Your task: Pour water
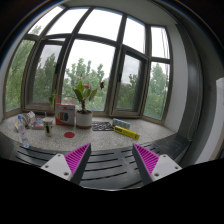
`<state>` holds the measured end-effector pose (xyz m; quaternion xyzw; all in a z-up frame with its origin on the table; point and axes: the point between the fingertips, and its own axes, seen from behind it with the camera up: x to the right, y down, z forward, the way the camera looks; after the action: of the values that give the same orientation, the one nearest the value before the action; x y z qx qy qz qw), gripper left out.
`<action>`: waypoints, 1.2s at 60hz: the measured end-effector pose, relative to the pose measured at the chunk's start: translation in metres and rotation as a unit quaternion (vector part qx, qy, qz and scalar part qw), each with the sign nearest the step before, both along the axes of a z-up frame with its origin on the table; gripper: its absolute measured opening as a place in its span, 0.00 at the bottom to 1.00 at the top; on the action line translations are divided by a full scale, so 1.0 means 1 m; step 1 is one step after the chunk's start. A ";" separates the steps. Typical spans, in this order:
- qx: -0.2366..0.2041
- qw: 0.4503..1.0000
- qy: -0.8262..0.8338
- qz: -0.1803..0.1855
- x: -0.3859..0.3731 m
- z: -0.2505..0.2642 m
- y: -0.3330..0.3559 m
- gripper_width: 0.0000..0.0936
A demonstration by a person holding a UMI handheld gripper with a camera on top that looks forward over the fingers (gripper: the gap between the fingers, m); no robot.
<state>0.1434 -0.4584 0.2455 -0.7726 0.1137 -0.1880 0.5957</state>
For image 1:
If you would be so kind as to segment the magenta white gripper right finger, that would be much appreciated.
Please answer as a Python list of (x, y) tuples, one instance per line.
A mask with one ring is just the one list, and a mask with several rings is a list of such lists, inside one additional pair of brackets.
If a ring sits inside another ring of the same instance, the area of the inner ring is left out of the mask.
[(144, 185), (181, 170), (181, 167), (167, 154), (158, 155), (137, 144), (133, 145), (132, 153)]

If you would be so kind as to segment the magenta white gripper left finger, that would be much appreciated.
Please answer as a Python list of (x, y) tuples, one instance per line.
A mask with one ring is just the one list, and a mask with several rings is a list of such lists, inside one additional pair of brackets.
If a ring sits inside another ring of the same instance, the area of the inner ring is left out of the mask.
[(75, 184), (79, 184), (90, 154), (91, 144), (88, 143), (65, 155), (56, 154), (41, 169)]

